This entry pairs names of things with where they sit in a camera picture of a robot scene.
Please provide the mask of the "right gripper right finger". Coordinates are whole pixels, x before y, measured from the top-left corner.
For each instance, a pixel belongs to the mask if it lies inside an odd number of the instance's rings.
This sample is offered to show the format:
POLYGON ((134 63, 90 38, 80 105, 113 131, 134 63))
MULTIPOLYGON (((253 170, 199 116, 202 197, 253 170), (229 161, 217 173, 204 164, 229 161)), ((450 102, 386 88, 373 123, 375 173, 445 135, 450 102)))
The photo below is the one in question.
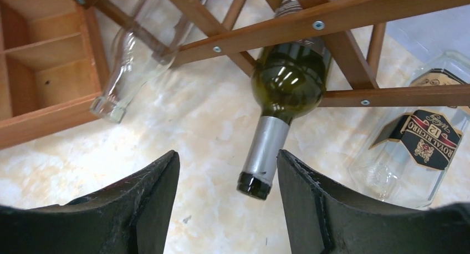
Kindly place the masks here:
POLYGON ((278 179, 292 253, 468 253, 469 203, 388 204, 311 169, 286 150, 278 179))

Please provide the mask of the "dark green wine bottle front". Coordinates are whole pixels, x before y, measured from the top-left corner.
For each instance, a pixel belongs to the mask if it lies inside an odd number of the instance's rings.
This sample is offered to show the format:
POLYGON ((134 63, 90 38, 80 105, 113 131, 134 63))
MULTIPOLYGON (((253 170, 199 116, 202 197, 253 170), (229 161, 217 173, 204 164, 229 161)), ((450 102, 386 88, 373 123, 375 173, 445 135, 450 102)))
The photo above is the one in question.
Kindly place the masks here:
POLYGON ((237 190, 265 200, 295 118, 316 108, 326 92, 331 54, 321 37, 264 47, 251 77, 252 93, 261 115, 237 190))

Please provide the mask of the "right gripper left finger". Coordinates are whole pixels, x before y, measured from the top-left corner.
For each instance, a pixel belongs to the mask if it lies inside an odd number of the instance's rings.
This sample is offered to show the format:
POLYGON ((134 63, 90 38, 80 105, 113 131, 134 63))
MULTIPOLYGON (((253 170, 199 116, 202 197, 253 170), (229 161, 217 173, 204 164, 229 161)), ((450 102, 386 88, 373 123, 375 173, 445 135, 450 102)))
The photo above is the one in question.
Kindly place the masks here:
POLYGON ((163 253, 180 157, 143 169, 65 205, 1 206, 2 253, 163 253))

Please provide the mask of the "clear glass bottle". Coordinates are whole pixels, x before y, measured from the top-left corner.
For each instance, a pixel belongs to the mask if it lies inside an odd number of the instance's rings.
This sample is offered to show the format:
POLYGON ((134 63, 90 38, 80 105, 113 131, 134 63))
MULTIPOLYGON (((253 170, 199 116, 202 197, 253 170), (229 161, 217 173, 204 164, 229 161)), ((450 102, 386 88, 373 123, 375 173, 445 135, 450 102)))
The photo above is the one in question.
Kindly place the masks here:
POLYGON ((108 85, 90 106, 92 114, 112 123, 122 121, 146 82, 168 70, 193 27, 170 0, 138 0, 131 17, 136 23, 113 40, 108 85))

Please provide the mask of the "brown wooden wine rack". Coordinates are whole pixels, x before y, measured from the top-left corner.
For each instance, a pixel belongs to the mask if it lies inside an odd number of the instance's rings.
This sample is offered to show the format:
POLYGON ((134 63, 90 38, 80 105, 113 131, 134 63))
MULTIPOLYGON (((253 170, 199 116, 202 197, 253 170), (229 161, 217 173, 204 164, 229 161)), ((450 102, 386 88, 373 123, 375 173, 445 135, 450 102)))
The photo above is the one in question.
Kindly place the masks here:
POLYGON ((199 0, 169 0, 207 39, 182 47, 176 64, 226 55, 250 74, 251 49, 321 36, 350 90, 326 93, 323 107, 467 106, 469 85, 379 88, 377 65, 389 21, 465 6, 469 0, 299 0, 303 9, 241 29, 233 29, 245 0, 234 0, 220 24, 199 0))

